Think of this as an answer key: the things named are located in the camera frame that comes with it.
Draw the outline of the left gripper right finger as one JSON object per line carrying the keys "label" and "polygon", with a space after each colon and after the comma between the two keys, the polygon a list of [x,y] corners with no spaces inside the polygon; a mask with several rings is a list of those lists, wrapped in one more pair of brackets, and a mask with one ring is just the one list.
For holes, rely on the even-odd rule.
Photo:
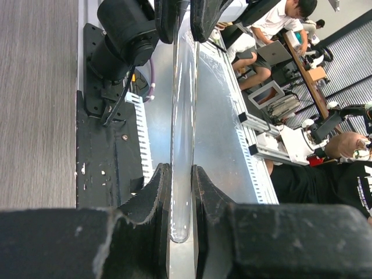
{"label": "left gripper right finger", "polygon": [[371,227],[339,205],[236,203],[192,168],[197,278],[370,278]]}

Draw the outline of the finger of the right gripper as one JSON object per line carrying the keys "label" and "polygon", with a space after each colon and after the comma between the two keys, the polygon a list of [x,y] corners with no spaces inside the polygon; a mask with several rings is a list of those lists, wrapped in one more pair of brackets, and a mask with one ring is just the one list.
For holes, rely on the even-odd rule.
{"label": "finger of the right gripper", "polygon": [[159,39],[165,44],[172,44],[178,6],[176,0],[154,0],[155,25]]}
{"label": "finger of the right gripper", "polygon": [[196,42],[206,42],[233,0],[190,0],[190,27]]}

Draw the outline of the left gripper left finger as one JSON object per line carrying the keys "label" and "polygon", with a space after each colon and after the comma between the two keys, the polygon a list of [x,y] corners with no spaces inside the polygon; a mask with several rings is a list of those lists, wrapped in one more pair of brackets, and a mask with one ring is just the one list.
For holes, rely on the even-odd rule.
{"label": "left gripper left finger", "polygon": [[1,212],[2,278],[167,278],[171,168],[118,208]]}

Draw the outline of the large clear test tube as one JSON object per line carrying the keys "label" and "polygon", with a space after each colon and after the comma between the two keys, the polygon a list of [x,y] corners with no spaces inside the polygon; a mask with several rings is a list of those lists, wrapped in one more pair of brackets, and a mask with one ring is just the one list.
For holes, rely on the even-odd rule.
{"label": "large clear test tube", "polygon": [[171,114],[171,240],[183,243],[191,224],[191,169],[194,161],[196,81],[199,44],[191,34],[190,1],[178,1],[173,42]]}

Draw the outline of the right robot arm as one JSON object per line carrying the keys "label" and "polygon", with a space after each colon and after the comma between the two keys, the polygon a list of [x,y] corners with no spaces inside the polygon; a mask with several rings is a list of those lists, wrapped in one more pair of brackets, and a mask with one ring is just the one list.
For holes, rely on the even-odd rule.
{"label": "right robot arm", "polygon": [[172,44],[186,8],[190,9],[190,28],[194,41],[208,40],[231,1],[103,1],[97,17],[106,31],[106,43],[119,60],[119,72],[98,76],[121,80],[129,67],[143,66],[151,57],[158,41]]}

